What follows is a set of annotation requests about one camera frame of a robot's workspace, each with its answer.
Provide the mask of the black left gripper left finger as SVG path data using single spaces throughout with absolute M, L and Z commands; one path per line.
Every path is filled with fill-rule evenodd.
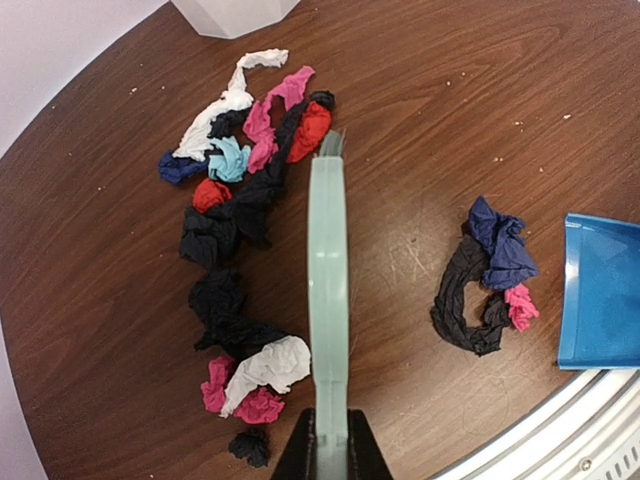
M 303 410 L 273 471 L 272 480 L 316 478 L 315 409 Z

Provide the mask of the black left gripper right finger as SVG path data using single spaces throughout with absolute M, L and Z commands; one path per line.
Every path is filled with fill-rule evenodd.
M 363 411 L 348 411 L 348 429 L 348 478 L 391 480 L 390 469 Z

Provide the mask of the mint green hand brush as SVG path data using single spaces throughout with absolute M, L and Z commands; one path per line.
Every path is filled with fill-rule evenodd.
M 309 184 L 307 276 L 317 479 L 348 477 L 349 314 L 343 143 L 343 135 L 329 131 L 312 160 Z

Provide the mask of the blue plastic dustpan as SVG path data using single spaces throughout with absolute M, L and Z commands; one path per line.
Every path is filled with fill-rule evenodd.
M 639 226 L 582 214 L 565 219 L 562 370 L 639 367 Z

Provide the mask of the large pink paper scrap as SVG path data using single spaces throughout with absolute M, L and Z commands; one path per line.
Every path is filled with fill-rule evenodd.
M 224 416 L 226 408 L 233 407 L 231 415 L 249 425 L 271 424 L 277 421 L 285 408 L 285 401 L 265 386 L 251 391 L 228 388 L 236 364 L 233 359 L 220 356 L 208 364 L 209 379 L 201 384 L 205 410 Z

